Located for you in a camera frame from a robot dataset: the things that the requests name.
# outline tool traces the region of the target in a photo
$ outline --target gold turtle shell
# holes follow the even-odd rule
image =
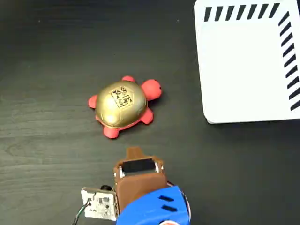
[[[137,121],[147,108],[142,88],[135,82],[118,81],[97,97],[96,115],[110,128],[122,128]]]

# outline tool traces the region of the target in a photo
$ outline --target red turtle head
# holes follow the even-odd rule
[[[147,101],[154,100],[161,96],[162,90],[157,80],[147,80],[141,85],[141,87],[146,95]]]

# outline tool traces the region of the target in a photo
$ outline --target black table surface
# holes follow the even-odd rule
[[[83,186],[113,184],[129,146],[165,161],[193,225],[300,220],[299,123],[209,125],[203,116],[194,0],[2,0],[0,224],[70,225]],[[152,124],[116,140],[87,106],[133,75],[163,96]],[[81,217],[79,225],[113,224]]]

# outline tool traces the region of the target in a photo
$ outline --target toy turtle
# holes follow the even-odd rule
[[[157,80],[150,79],[141,86],[131,76],[104,88],[98,95],[89,98],[89,107],[96,111],[96,120],[104,126],[108,138],[116,138],[120,130],[127,129],[142,121],[150,124],[153,112],[148,101],[161,96]]]

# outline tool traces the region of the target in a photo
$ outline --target red turtle leg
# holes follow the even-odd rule
[[[131,82],[135,82],[135,79],[132,76],[124,76],[122,78],[123,81],[131,81]]]
[[[147,107],[144,115],[141,117],[141,121],[144,124],[150,124],[153,121],[153,112],[149,107]]]
[[[96,108],[96,100],[97,100],[97,95],[93,95],[92,97],[89,98],[89,107],[91,108]]]
[[[113,128],[104,126],[103,133],[108,138],[117,138],[119,136],[119,129],[113,129]]]

